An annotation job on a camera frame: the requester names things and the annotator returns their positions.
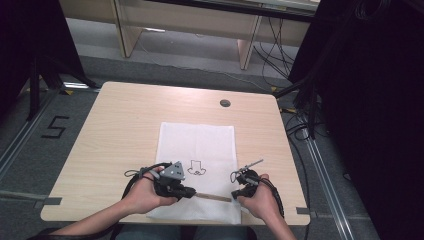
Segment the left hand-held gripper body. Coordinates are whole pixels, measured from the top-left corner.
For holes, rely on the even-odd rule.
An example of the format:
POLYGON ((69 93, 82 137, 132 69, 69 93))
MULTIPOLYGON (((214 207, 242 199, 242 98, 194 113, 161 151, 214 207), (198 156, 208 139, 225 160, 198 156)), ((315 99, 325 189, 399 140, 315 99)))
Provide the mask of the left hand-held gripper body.
POLYGON ((185 195, 185 187, 181 182, 185 174, 181 162, 165 163, 164 168, 158 172, 153 171, 154 190, 162 197, 174 197, 180 200, 185 195))

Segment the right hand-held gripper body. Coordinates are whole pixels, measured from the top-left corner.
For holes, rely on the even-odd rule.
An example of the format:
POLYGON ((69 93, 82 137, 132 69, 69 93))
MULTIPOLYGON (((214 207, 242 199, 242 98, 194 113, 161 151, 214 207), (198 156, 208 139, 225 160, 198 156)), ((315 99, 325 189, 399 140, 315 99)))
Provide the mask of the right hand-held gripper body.
POLYGON ((233 171, 230 174, 230 181, 232 183, 238 182, 239 185, 243 185, 243 188, 245 188, 246 192, 244 193, 244 197, 253 197, 256 193, 256 189, 260 182, 260 177, 256 171, 252 170, 252 167, 261 162, 263 162, 263 159, 245 165, 244 167, 233 171))

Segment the person's left hand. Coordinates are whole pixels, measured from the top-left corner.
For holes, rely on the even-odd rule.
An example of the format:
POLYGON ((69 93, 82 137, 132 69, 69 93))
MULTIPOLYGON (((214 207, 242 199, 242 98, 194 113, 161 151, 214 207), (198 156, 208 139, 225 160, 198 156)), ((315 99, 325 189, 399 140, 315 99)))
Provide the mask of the person's left hand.
POLYGON ((175 197, 163 197, 156 194, 154 175, 146 172, 130 188, 129 193, 120 201, 120 210, 125 216, 146 214, 161 206, 170 206, 177 202, 175 197))

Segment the grey floor rail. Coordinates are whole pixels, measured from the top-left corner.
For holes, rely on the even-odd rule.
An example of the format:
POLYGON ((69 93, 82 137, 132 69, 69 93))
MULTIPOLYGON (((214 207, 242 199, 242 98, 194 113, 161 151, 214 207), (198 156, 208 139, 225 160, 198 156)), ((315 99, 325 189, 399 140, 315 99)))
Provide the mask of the grey floor rail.
POLYGON ((313 165, 316 169, 319 181, 321 183, 324 195, 326 197, 341 240, 355 240, 352 227, 334 189, 316 140, 312 138, 312 135, 308 130, 303 130, 302 135, 305 137, 308 151, 312 158, 313 165))
POLYGON ((50 90, 47 92, 45 98, 41 101, 38 112, 30 120, 27 120, 23 124, 22 128, 14 137, 13 141, 8 145, 6 150, 0 156, 0 180, 6 175, 7 171, 39 125, 41 118, 46 112, 46 109, 57 95, 58 90, 50 90))

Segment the person's legs in jeans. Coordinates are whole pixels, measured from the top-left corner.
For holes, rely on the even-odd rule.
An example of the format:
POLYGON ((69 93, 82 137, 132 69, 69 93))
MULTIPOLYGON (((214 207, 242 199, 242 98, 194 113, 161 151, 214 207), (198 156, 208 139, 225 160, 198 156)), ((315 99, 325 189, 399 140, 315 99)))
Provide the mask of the person's legs in jeans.
POLYGON ((114 240, 257 240, 250 227, 124 225, 114 240))

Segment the white cloth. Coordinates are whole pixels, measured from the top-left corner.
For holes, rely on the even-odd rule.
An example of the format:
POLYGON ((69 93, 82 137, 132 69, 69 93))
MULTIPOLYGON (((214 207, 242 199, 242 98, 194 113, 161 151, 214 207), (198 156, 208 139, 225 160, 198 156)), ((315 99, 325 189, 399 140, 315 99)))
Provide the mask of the white cloth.
POLYGON ((231 173, 238 168, 232 126, 164 122, 160 127, 156 161, 181 162, 185 186, 222 199, 183 198, 171 206, 152 210, 148 213, 150 218, 223 224, 241 222, 241 207, 231 195, 238 188, 230 180, 231 173))

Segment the person's right hand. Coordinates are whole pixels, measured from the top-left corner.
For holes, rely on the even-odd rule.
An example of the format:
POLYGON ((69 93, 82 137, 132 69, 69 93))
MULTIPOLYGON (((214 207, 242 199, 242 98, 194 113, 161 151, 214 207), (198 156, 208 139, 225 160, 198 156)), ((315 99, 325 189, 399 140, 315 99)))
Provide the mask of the person's right hand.
POLYGON ((243 207, 247 208, 253 216, 261 220, 263 220, 265 216, 281 215, 272 190, 267 186, 267 183, 269 183, 269 175, 262 174, 260 178, 261 182, 253 197, 239 197, 237 200, 243 207))

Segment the black metal stand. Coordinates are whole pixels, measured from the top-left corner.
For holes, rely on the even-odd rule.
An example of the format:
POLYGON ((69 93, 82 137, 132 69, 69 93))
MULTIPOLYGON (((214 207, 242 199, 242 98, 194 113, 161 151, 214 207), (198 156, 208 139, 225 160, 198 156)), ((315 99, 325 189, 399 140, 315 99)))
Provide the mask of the black metal stand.
POLYGON ((315 90, 314 78, 311 76, 306 76, 291 86, 273 93, 273 96, 278 99, 295 90, 297 90, 298 93, 293 100, 293 104, 297 110, 302 110, 308 113, 305 122, 309 133, 309 138, 314 140, 314 124, 317 101, 317 92, 315 90))
POLYGON ((40 110, 39 77, 42 77, 48 88, 58 90, 64 86, 64 82, 60 78, 61 73, 74 77, 91 89, 97 90, 100 88, 100 85, 90 80, 83 70, 78 71, 51 56, 35 56, 30 64, 30 107, 27 117, 28 121, 32 120, 40 110))

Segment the black curtain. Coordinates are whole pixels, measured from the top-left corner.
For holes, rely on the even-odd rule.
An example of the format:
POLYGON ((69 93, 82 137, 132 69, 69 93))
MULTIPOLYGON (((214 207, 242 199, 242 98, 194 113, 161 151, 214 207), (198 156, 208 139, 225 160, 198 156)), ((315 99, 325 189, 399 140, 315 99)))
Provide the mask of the black curtain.
POLYGON ((335 144, 381 240, 424 240, 424 0, 321 0, 290 79, 330 39, 315 82, 335 144))
POLYGON ((59 0, 0 0, 0 118, 41 55, 83 70, 59 0))

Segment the light wooden desk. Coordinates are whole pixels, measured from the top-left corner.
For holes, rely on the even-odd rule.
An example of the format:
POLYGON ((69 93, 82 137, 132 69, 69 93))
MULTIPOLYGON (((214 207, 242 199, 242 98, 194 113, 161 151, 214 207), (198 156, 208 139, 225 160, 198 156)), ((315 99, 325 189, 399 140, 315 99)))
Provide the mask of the light wooden desk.
POLYGON ((149 0, 59 0, 67 18, 111 23, 116 27, 121 55, 131 56, 146 28, 232 38, 237 41, 240 68, 248 68, 257 41, 298 47, 310 24, 289 20, 287 13, 314 16, 320 0, 223 0, 223 4, 253 7, 253 14, 227 7, 212 10, 149 0))

